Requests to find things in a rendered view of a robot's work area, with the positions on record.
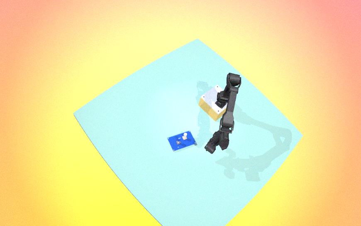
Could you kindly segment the blue circuit board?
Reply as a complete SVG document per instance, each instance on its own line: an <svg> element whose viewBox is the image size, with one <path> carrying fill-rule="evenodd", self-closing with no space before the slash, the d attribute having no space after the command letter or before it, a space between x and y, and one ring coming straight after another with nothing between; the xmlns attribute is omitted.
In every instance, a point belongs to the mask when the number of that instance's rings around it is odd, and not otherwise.
<svg viewBox="0 0 361 226"><path fill-rule="evenodd" d="M167 139L170 143L170 146L171 146L173 152L175 150L182 149L182 148L191 146L193 144L196 144L195 139L192 136L190 131L181 133L179 135L175 135L173 137L168 137Z"/></svg>

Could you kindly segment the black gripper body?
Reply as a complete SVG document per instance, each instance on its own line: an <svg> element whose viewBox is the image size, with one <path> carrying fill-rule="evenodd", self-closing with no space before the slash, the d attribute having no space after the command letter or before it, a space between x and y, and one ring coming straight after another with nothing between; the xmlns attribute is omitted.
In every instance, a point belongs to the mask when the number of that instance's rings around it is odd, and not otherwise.
<svg viewBox="0 0 361 226"><path fill-rule="evenodd" d="M219 142L219 135L217 134L217 131L214 132L213 137L210 140L211 142L207 143L204 147L205 150L207 150L210 154L214 153L216 150L216 144Z"/></svg>

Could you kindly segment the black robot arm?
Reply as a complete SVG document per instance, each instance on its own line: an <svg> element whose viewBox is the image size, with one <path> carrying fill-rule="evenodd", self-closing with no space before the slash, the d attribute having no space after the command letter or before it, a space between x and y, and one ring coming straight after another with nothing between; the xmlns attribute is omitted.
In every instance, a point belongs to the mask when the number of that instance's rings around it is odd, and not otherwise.
<svg viewBox="0 0 361 226"><path fill-rule="evenodd" d="M220 120L220 127L217 132L217 134L219 135L219 142L216 145L219 145L222 150L228 148L229 133L232 134L232 131L234 130L235 122L233 117L233 111L237 94L241 85L240 75L229 72L227 74L226 84L227 85L225 86L224 91L220 91L217 93L217 101L215 102L215 104L221 109L227 104L226 111Z"/></svg>

